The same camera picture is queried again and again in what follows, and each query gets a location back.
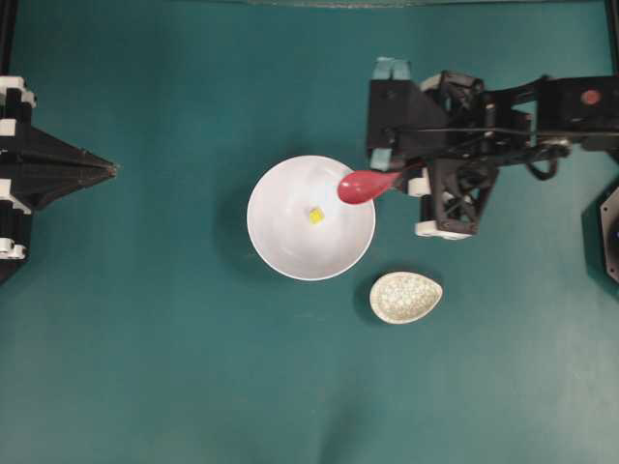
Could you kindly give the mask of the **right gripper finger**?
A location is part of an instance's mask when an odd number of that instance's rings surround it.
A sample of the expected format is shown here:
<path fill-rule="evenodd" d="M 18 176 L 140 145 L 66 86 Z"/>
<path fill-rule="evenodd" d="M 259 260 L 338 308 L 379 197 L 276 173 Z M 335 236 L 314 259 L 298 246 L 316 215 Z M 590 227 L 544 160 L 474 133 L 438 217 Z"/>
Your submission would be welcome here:
<path fill-rule="evenodd" d="M 420 200 L 416 235 L 457 241 L 478 233 L 497 177 L 490 163 L 435 159 L 400 172 L 394 188 Z"/>

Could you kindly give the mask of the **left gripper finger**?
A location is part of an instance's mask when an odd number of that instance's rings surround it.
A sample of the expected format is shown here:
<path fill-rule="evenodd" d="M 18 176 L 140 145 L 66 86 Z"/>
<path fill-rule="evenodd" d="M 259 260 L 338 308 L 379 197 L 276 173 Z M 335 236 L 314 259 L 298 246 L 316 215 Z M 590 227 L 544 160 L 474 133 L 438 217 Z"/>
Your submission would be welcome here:
<path fill-rule="evenodd" d="M 28 159 L 115 170 L 116 165 L 32 125 L 37 98 L 20 76 L 1 76 L 1 150 Z"/>
<path fill-rule="evenodd" d="M 27 257 L 32 216 L 53 201 L 116 176 L 116 168 L 2 168 L 1 259 Z"/>

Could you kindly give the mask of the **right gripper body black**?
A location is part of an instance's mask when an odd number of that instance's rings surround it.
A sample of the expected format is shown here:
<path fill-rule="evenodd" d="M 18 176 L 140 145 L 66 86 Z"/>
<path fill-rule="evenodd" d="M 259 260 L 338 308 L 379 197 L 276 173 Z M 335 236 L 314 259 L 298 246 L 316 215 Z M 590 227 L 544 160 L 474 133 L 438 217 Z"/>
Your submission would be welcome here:
<path fill-rule="evenodd" d="M 438 159 L 488 159 L 499 166 L 531 165 L 537 154 L 531 145 L 532 119 L 517 110 L 537 99 L 535 80 L 516 87 L 488 90 L 482 79 L 461 72 L 443 71 L 422 82 L 420 89 L 447 113 L 448 148 L 420 158 L 426 164 Z"/>

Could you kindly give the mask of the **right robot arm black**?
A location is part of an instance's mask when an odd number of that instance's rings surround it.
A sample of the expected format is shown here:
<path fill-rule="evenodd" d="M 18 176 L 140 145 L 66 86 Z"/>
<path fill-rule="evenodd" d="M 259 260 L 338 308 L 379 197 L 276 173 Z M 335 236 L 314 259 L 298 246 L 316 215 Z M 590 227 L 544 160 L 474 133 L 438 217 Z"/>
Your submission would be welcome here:
<path fill-rule="evenodd" d="M 479 78 L 442 72 L 423 81 L 425 108 L 393 129 L 399 186 L 420 198 L 420 237 L 462 240 L 479 230 L 503 167 L 552 179 L 575 145 L 618 154 L 618 79 L 553 79 L 490 91 Z"/>

